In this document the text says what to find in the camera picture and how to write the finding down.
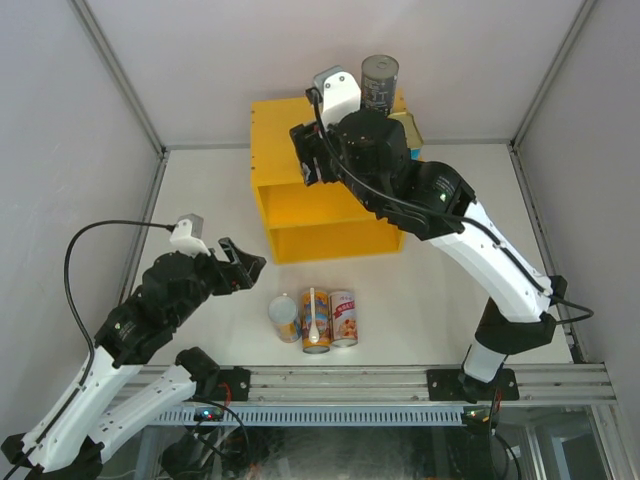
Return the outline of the gold rectangular tin blue label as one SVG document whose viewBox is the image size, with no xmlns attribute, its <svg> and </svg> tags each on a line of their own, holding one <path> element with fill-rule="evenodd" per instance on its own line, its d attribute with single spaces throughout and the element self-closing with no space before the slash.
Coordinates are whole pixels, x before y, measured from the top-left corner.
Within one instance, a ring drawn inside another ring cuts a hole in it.
<svg viewBox="0 0 640 480">
<path fill-rule="evenodd" d="M 397 120 L 402 124 L 405 131 L 407 146 L 411 153 L 411 159 L 420 160 L 424 140 L 417 127 L 414 116 L 408 111 L 402 111 L 391 113 L 389 118 Z"/>
</svg>

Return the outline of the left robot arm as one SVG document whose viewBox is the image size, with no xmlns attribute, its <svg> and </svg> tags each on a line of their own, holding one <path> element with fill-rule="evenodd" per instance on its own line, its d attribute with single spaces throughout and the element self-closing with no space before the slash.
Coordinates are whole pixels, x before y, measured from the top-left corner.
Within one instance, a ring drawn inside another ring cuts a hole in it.
<svg viewBox="0 0 640 480">
<path fill-rule="evenodd" d="M 31 479 L 90 479 L 122 444 L 166 409 L 206 400 L 219 387 L 219 365 L 201 348 L 181 351 L 159 380 L 113 410 L 107 407 L 177 329 L 210 297 L 249 290 L 264 258 L 219 242 L 220 261 L 202 249 L 158 257 L 141 284 L 114 308 L 94 338 L 86 363 L 48 414 L 30 431 L 8 436 L 1 450 Z"/>
</svg>

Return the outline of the black cylindrical can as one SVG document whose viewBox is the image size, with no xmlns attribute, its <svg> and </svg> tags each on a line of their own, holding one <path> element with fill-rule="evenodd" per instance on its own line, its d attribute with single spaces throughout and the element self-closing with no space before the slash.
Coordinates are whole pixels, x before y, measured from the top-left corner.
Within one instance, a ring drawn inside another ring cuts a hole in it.
<svg viewBox="0 0 640 480">
<path fill-rule="evenodd" d="M 371 55 L 361 64 L 361 107 L 388 116 L 395 101 L 398 61 L 383 54 Z"/>
</svg>

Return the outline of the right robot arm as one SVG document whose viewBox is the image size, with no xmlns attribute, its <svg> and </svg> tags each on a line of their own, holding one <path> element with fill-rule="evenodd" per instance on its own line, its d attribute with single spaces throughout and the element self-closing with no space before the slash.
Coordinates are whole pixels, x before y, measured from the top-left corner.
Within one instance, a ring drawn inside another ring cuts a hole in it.
<svg viewBox="0 0 640 480">
<path fill-rule="evenodd" d="M 550 309 L 565 279 L 537 272 L 453 167 L 412 159 L 399 121 L 359 110 L 332 126 L 299 124 L 289 135 L 306 185 L 342 183 L 367 211 L 447 254 L 488 293 L 458 375 L 469 401 L 493 390 L 508 357 L 551 343 Z"/>
</svg>

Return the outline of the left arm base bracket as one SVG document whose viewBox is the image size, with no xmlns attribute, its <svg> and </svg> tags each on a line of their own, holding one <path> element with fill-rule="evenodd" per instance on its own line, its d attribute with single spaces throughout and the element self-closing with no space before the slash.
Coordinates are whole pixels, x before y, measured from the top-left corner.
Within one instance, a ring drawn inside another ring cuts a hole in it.
<svg viewBox="0 0 640 480">
<path fill-rule="evenodd" d="M 202 382 L 197 383 L 195 396 L 218 403 L 248 400 L 251 386 L 251 372 L 235 366 L 219 370 Z"/>
</svg>

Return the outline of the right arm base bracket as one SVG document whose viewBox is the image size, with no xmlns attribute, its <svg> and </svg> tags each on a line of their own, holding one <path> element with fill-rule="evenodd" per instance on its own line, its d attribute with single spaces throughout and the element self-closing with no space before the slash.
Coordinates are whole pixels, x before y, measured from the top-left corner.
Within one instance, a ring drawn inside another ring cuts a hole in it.
<svg viewBox="0 0 640 480">
<path fill-rule="evenodd" d="M 426 371 L 431 401 L 491 401 L 496 393 L 502 400 L 517 401 L 520 393 L 515 372 L 502 368 L 494 380 L 484 383 L 465 375 L 461 369 L 436 368 Z"/>
</svg>

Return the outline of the red white labelled can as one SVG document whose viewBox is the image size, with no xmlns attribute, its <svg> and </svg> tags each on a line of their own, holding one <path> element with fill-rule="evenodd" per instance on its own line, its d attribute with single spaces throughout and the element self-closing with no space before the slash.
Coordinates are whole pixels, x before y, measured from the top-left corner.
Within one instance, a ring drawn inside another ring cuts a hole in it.
<svg viewBox="0 0 640 480">
<path fill-rule="evenodd" d="M 358 343 L 355 297 L 348 291 L 329 294 L 332 345 L 346 348 Z"/>
</svg>

